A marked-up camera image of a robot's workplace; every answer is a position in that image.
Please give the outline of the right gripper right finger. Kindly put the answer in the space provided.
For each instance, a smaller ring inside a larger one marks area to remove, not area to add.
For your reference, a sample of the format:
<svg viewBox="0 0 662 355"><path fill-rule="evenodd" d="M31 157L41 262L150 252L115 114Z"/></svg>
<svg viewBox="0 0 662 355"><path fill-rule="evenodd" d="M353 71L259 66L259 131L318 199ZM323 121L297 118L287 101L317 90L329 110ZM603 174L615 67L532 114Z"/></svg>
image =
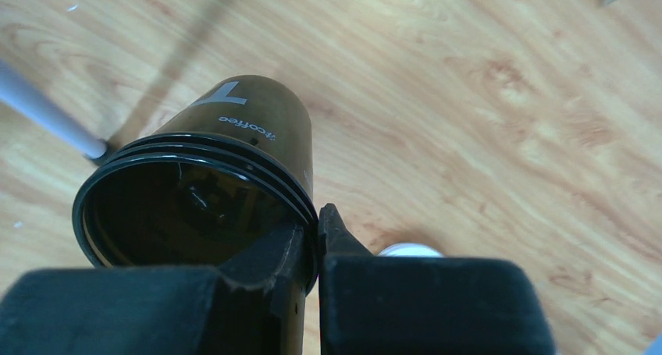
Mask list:
<svg viewBox="0 0 662 355"><path fill-rule="evenodd" d="M359 269L372 253L348 230L335 204L319 213L319 308L322 354L354 354L367 347Z"/></svg>

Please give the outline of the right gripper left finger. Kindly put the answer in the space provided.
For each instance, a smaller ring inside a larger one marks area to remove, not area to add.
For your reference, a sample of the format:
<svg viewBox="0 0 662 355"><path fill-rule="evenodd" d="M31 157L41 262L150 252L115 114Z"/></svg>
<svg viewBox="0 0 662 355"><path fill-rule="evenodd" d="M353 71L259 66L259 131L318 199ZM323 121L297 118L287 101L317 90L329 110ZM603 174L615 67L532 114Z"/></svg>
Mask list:
<svg viewBox="0 0 662 355"><path fill-rule="evenodd" d="M304 230L282 223L220 265L223 354L300 354L315 265Z"/></svg>

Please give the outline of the black paper cup stack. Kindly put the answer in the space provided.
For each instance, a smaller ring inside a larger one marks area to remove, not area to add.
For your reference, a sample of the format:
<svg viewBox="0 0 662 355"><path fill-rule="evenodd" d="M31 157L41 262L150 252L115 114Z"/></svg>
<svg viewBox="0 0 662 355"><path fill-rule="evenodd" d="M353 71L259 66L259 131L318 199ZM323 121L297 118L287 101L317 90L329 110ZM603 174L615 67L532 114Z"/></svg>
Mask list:
<svg viewBox="0 0 662 355"><path fill-rule="evenodd" d="M233 76L103 162L74 199L73 232L96 266L220 265L283 224L311 246L313 190L301 99Z"/></svg>

